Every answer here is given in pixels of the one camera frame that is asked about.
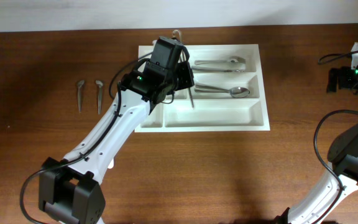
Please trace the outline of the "white cutlery tray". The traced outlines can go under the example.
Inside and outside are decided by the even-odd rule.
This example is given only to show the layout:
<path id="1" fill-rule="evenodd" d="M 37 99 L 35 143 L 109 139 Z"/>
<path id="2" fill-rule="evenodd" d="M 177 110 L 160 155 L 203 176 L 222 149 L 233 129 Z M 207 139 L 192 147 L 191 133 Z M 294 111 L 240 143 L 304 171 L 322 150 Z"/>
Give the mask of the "white cutlery tray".
<path id="1" fill-rule="evenodd" d="M 265 98 L 262 65 L 257 44 L 189 45 L 190 59 L 221 60 L 238 56 L 242 63 L 213 63 L 210 68 L 244 69 L 245 72 L 194 72 L 195 83 L 230 89 L 250 90 L 245 98 L 232 98 L 227 93 L 197 93 L 191 89 L 195 108 L 192 109 L 188 89 L 168 96 L 138 127 L 137 133 L 203 132 L 203 131 L 268 131 L 270 130 Z"/>

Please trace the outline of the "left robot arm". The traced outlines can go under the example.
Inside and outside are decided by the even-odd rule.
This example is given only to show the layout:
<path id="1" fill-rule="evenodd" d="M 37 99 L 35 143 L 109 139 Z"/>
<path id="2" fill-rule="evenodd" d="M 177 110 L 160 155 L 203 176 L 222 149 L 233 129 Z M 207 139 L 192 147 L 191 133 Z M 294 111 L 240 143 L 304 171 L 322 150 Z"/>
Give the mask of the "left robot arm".
<path id="1" fill-rule="evenodd" d="M 39 209 L 62 223 L 102 223 L 106 201 L 101 190 L 106 171 L 135 128 L 168 95 L 194 85 L 187 48 L 159 37 L 117 84 L 105 115 L 81 144 L 61 161 L 49 157 L 39 176 Z"/>

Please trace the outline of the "metal fork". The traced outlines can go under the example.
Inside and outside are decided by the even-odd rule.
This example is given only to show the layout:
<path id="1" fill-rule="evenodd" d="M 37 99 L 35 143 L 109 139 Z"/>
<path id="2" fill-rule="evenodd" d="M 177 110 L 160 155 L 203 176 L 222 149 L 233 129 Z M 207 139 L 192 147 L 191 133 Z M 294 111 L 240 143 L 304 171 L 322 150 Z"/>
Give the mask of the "metal fork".
<path id="1" fill-rule="evenodd" d="M 245 72 L 244 69 L 223 69 L 223 68 L 208 68 L 208 67 L 199 67 L 192 66 L 192 70 L 199 72 Z"/>
<path id="2" fill-rule="evenodd" d="M 221 60 L 195 60 L 195 65 L 213 64 L 213 63 L 242 63 L 246 64 L 246 59 L 238 56 L 229 57 Z"/>

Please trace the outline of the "small bent spoon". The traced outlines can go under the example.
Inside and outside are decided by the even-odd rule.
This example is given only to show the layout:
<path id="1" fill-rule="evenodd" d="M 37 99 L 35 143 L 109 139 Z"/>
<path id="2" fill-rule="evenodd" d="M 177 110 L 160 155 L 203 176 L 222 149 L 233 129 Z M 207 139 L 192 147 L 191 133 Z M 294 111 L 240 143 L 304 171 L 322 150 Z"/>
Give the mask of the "small bent spoon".
<path id="1" fill-rule="evenodd" d="M 78 111 L 81 112 L 82 110 L 82 90 L 85 84 L 85 80 L 79 80 L 76 83 L 77 86 L 77 103 L 78 103 Z"/>
<path id="2" fill-rule="evenodd" d="M 102 103 L 103 103 L 103 86 L 104 83 L 102 80 L 96 80 L 95 84 L 98 87 L 98 114 L 101 114 Z"/>

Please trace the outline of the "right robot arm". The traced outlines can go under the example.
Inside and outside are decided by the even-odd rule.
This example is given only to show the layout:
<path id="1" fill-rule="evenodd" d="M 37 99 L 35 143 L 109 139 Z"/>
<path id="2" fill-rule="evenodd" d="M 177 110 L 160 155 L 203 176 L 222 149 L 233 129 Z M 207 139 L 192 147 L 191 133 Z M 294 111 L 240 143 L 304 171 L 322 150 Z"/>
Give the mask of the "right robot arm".
<path id="1" fill-rule="evenodd" d="M 351 65 L 330 69 L 326 91 L 334 93 L 344 88 L 358 95 L 358 42 L 349 53 L 324 55 L 318 60 L 318 64 L 323 65 L 344 57 L 351 59 Z M 358 116 L 358 111 L 354 110 L 332 111 L 320 120 L 317 127 L 321 128 L 330 116 L 338 113 Z M 315 154 L 325 168 L 322 178 L 300 203 L 275 217 L 274 223 L 324 223 L 325 218 L 346 197 L 358 190 L 358 123 L 333 141 L 326 160 L 318 150 L 315 150 Z"/>

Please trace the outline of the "metal tongs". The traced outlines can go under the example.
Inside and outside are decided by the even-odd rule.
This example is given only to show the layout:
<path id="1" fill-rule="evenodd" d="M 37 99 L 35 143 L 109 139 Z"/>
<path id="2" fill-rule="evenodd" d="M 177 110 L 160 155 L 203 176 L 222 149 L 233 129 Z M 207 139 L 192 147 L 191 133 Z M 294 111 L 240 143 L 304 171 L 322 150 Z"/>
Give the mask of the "metal tongs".
<path id="1" fill-rule="evenodd" d="M 172 37 L 176 38 L 179 42 L 183 42 L 181 31 L 178 30 L 178 29 L 175 29 L 175 30 L 172 31 Z M 181 56 L 180 56 L 180 62 L 183 62 L 185 59 L 186 59 L 185 53 L 182 52 Z M 188 88 L 188 95 L 189 95 L 189 99 L 190 99 L 190 102 L 191 102 L 191 107 L 192 107 L 192 109 L 194 109 L 195 104 L 194 104 L 194 101 L 193 101 L 191 88 Z"/>

